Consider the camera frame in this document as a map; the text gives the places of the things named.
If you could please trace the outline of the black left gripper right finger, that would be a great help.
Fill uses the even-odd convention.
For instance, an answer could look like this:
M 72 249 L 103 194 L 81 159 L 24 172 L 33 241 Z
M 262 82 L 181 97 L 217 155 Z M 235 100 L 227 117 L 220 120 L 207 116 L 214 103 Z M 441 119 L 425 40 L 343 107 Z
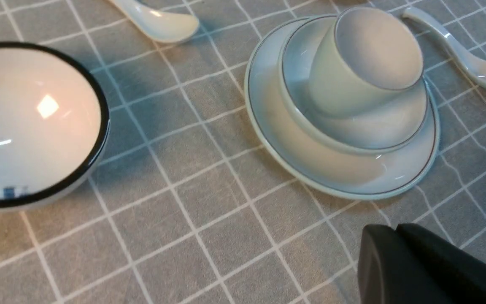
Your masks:
M 399 224 L 397 233 L 455 303 L 486 304 L 486 263 L 418 224 Z

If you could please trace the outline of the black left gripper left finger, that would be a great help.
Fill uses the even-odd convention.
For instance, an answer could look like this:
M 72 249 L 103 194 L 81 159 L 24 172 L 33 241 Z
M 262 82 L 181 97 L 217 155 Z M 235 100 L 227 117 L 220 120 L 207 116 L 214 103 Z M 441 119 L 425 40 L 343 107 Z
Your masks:
M 357 282 L 362 304 L 443 304 L 444 293 L 386 225 L 363 228 Z

